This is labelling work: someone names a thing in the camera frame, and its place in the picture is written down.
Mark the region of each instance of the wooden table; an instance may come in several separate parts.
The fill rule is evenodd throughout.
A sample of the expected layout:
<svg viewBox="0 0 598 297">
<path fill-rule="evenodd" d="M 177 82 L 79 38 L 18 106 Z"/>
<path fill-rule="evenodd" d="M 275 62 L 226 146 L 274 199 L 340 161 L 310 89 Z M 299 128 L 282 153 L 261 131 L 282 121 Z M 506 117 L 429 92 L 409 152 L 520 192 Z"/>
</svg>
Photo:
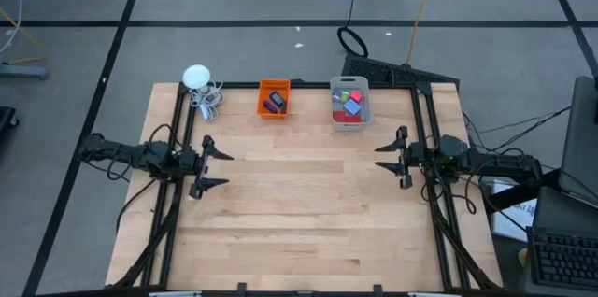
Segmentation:
<svg viewBox="0 0 598 297">
<path fill-rule="evenodd" d="M 154 85 L 141 141 L 170 123 L 176 90 L 177 84 Z M 433 91 L 441 134 L 467 141 L 455 86 L 433 84 Z M 396 161 L 398 152 L 374 149 L 389 144 L 400 125 L 417 140 L 409 91 L 370 91 L 374 119 L 360 133 L 333 131 L 328 90 L 293 89 L 286 120 L 255 115 L 257 89 L 224 94 L 217 120 L 207 123 L 197 113 L 192 145 L 201 149 L 203 135 L 212 135 L 217 148 L 235 160 L 210 160 L 208 175 L 231 181 L 196 201 L 187 195 L 193 179 L 185 179 L 169 289 L 236 290 L 238 282 L 247 282 L 248 290 L 371 291 L 374 284 L 385 291 L 442 290 L 430 210 L 420 197 L 422 175 L 413 169 L 414 186 L 403 191 L 397 177 L 374 165 Z M 167 136 L 163 130 L 156 139 Z M 127 197 L 147 182 L 146 173 L 135 171 Z M 157 189 L 122 218 L 107 283 L 121 278 L 147 244 Z M 453 189 L 463 193 L 463 184 Z M 477 188 L 470 189 L 470 198 L 475 215 L 455 200 L 463 244 L 489 278 L 502 284 Z M 446 244 L 458 286 L 454 253 Z M 159 250 L 154 273 L 161 259 Z"/>
</svg>

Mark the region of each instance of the keyboard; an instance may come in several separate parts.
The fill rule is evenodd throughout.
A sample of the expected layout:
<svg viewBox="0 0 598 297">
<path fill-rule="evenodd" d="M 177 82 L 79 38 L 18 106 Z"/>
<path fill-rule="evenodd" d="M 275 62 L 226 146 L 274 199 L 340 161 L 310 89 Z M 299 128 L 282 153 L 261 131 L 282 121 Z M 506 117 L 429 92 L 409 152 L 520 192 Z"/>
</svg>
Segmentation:
<svg viewBox="0 0 598 297">
<path fill-rule="evenodd" d="M 598 291 L 598 234 L 528 228 L 534 282 Z"/>
<path fill-rule="evenodd" d="M 420 71 L 406 64 L 388 64 L 351 54 L 345 58 L 342 75 L 364 77 L 369 82 L 450 82 L 459 88 L 457 78 Z"/>
</svg>

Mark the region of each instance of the cart wheel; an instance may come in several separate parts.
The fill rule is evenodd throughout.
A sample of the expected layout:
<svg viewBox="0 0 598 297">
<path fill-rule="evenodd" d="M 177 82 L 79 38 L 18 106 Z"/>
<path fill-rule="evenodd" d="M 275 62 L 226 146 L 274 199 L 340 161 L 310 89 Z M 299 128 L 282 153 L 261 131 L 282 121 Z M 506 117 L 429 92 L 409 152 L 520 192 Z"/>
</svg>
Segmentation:
<svg viewBox="0 0 598 297">
<path fill-rule="evenodd" d="M 19 126 L 19 124 L 21 124 L 21 122 L 19 121 L 19 119 L 17 119 L 17 117 L 13 117 L 12 120 L 10 120 L 10 124 L 8 125 L 11 129 L 14 129 L 16 127 Z"/>
</svg>

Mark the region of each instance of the yellow cable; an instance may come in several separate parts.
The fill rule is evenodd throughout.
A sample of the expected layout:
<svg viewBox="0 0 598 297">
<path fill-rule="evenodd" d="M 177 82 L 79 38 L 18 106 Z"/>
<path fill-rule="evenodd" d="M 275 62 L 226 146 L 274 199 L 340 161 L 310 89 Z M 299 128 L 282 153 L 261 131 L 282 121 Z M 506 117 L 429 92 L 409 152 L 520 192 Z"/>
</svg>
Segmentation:
<svg viewBox="0 0 598 297">
<path fill-rule="evenodd" d="M 7 19 L 7 21 L 9 21 L 14 27 L 15 27 L 15 32 L 22 32 L 28 39 L 29 41 L 31 41 L 38 50 L 40 50 L 44 55 L 41 57 L 37 57 L 37 58 L 26 58 L 26 59 L 19 59 L 19 60 L 15 60 L 13 62 L 11 62 L 10 64 L 25 64 L 25 63 L 35 63 L 35 62 L 39 62 L 39 61 L 43 61 L 46 60 L 46 49 L 44 49 L 44 47 L 31 35 L 29 35 L 27 33 L 27 31 L 25 31 L 23 28 L 19 27 L 19 25 L 12 20 L 12 18 L 10 18 L 10 16 L 8 16 L 8 14 L 2 9 L 0 8 L 0 14 L 2 14 L 4 16 L 4 18 Z"/>
<path fill-rule="evenodd" d="M 411 54 L 413 52 L 413 47 L 415 45 L 415 38 L 418 36 L 418 25 L 420 24 L 421 12 L 423 12 L 423 7 L 426 5 L 427 0 L 421 0 L 420 10 L 418 11 L 418 16 L 415 18 L 415 26 L 413 26 L 413 35 L 411 35 L 411 43 L 409 44 L 409 53 L 407 54 L 406 63 L 409 64 L 411 61 Z"/>
</svg>

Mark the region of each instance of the orange bin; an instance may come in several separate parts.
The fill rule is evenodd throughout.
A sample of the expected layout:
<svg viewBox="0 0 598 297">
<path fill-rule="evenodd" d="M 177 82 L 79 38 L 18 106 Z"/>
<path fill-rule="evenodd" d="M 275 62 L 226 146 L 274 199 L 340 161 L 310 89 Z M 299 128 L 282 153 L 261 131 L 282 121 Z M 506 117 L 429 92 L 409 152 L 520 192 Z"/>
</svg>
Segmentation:
<svg viewBox="0 0 598 297">
<path fill-rule="evenodd" d="M 286 101 L 287 111 L 281 114 L 279 107 L 270 100 L 270 94 L 278 92 L 278 94 Z M 269 101 L 278 109 L 277 114 L 273 114 L 263 105 L 263 101 Z M 291 81 L 281 78 L 264 78 L 260 81 L 260 96 L 258 96 L 258 115 L 264 119 L 284 119 L 289 114 L 289 105 L 291 103 Z"/>
</svg>

